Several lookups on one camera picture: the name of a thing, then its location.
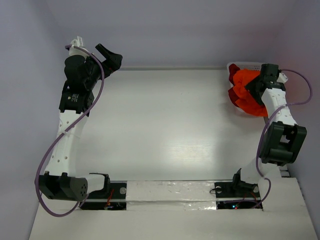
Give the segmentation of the orange t shirt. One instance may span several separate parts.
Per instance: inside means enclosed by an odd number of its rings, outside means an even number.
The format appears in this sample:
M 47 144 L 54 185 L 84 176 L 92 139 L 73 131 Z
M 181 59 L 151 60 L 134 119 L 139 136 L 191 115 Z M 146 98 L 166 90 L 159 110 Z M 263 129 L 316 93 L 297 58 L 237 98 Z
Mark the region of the orange t shirt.
M 260 75 L 260 71 L 240 69 L 233 75 L 233 91 L 238 99 L 234 102 L 247 114 L 256 117 L 267 117 L 268 112 L 264 105 L 259 105 L 245 86 Z

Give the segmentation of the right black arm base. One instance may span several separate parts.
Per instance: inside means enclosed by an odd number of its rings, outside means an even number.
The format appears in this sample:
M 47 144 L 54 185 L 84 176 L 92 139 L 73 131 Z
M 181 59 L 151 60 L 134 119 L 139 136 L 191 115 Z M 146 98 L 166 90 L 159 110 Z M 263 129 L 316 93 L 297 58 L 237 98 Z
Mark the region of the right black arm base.
M 262 204 L 257 205 L 261 200 L 257 184 L 236 185 L 231 181 L 220 181 L 214 183 L 209 193 L 215 196 L 218 210 L 262 208 Z

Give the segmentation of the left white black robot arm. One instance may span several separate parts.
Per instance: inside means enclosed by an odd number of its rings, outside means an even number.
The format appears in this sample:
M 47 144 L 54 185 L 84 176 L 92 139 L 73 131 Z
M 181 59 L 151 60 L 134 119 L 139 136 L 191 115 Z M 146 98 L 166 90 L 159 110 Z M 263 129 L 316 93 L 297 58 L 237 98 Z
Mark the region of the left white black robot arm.
M 49 148 L 50 158 L 44 173 L 37 173 L 36 187 L 51 200 L 82 202 L 90 194 L 104 198 L 110 194 L 108 174 L 76 172 L 77 149 L 90 111 L 102 92 L 93 94 L 98 81 L 104 81 L 121 68 L 122 55 L 114 53 L 102 44 L 96 50 L 105 58 L 98 60 L 85 48 L 70 44 L 66 46 L 69 56 L 64 61 L 64 82 L 59 103 L 59 127 L 56 140 Z

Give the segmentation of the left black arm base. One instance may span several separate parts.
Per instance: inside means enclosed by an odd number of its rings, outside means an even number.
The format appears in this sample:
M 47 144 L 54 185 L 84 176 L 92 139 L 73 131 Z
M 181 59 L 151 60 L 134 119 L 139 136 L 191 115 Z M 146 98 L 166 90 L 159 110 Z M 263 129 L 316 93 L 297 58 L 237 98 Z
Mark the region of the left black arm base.
M 81 203 L 81 210 L 91 211 L 122 211 L 127 209 L 126 201 L 127 182 L 112 181 L 108 191 L 91 192 L 88 198 Z

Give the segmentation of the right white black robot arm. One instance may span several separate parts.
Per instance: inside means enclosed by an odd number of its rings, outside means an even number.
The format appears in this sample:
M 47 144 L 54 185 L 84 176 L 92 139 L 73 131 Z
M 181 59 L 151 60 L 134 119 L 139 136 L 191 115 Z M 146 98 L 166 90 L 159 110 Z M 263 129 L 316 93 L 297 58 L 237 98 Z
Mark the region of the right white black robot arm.
M 257 69 L 228 66 L 232 88 L 229 96 L 237 108 L 255 117 L 267 118 L 255 158 L 232 178 L 230 190 L 235 196 L 253 192 L 261 179 L 278 167 L 296 161 L 307 136 L 307 129 L 294 120 L 286 100 L 288 78 L 271 63 Z

